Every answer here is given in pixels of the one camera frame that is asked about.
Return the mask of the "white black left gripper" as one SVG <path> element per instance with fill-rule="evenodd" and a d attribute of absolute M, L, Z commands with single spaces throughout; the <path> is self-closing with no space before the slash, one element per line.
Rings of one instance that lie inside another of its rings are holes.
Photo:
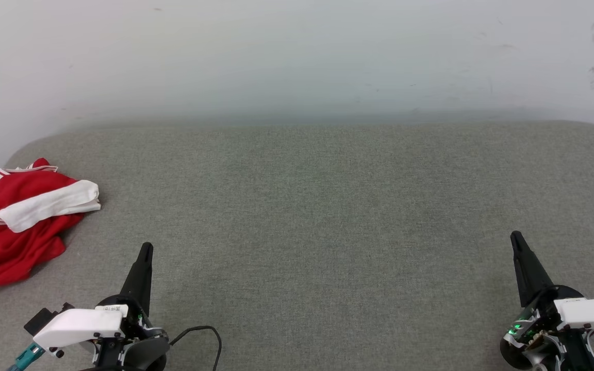
<path fill-rule="evenodd" d="M 33 342 L 55 357 L 79 344 L 92 352 L 92 370 L 165 369 L 168 334 L 149 319 L 153 252 L 153 244 L 144 242 L 120 294 L 95 308 L 65 303 L 60 312 L 40 310 L 33 318 Z"/>

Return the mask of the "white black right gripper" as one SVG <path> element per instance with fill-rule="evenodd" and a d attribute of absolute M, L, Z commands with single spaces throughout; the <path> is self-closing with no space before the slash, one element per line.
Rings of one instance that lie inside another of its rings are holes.
<path fill-rule="evenodd" d="M 510 241 L 522 311 L 501 340 L 504 361 L 521 370 L 594 370 L 594 298 L 554 285 L 520 231 Z"/>

